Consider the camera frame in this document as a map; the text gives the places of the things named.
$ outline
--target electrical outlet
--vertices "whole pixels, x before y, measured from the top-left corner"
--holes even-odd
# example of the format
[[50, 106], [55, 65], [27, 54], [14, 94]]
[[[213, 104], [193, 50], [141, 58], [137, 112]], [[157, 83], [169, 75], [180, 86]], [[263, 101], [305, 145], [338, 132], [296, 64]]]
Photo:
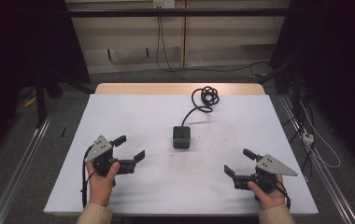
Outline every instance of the electrical outlet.
[[153, 0], [154, 8], [163, 8], [163, 0]]
[[310, 133], [303, 133], [303, 142], [311, 146], [311, 144], [314, 142], [314, 135]]
[[163, 8], [175, 8], [175, 0], [163, 0]]

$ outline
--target human hand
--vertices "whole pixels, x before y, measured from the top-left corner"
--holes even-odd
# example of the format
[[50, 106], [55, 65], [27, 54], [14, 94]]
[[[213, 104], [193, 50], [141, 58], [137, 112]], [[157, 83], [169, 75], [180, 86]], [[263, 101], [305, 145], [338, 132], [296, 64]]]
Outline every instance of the human hand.
[[[280, 182], [277, 182], [277, 186], [280, 189], [284, 189], [281, 185], [283, 184], [282, 175], [277, 175], [277, 180]], [[271, 193], [266, 194], [255, 182], [252, 181], [248, 182], [248, 187], [260, 199], [260, 203], [262, 204], [264, 210], [285, 204], [285, 195], [283, 195], [279, 190], [275, 189]]]
[[[107, 207], [110, 200], [111, 191], [113, 189], [113, 181], [120, 164], [114, 162], [107, 173], [107, 176], [94, 174], [90, 178], [90, 203], [95, 203]], [[95, 172], [92, 162], [87, 162], [88, 174]]]

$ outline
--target beige sleeve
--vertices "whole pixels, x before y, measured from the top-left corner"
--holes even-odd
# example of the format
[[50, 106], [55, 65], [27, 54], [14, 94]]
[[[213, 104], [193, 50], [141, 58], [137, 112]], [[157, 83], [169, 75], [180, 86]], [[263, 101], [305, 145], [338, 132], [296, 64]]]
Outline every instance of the beige sleeve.
[[262, 224], [294, 224], [294, 219], [291, 216], [286, 204], [282, 204], [270, 209], [263, 210], [259, 213], [259, 220]]
[[112, 216], [113, 213], [110, 209], [95, 203], [87, 203], [77, 224], [110, 224]]

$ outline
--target black box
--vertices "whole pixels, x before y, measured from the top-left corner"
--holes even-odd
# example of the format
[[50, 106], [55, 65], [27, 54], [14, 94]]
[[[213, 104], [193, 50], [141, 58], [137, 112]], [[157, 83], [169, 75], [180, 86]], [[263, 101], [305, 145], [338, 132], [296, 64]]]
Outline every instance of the black box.
[[190, 127], [175, 126], [173, 138], [174, 148], [189, 148], [191, 139]]

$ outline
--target table surface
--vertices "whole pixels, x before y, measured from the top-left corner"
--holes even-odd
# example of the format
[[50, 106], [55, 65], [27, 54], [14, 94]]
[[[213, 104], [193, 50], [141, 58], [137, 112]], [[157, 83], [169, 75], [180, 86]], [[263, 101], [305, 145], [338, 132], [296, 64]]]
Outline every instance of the table surface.
[[[191, 147], [174, 149], [172, 129], [193, 108], [189, 96], [216, 88], [220, 102], [211, 114], [193, 112]], [[114, 156], [146, 158], [132, 175], [118, 175], [109, 206], [116, 216], [256, 216], [261, 206], [248, 190], [234, 189], [224, 164], [237, 175], [254, 173], [243, 148], [271, 154], [299, 173], [284, 176], [294, 215], [318, 213], [275, 109], [258, 84], [101, 84], [90, 97], [63, 168], [44, 209], [71, 216], [82, 211], [81, 165], [99, 134], [107, 140], [127, 135]]]

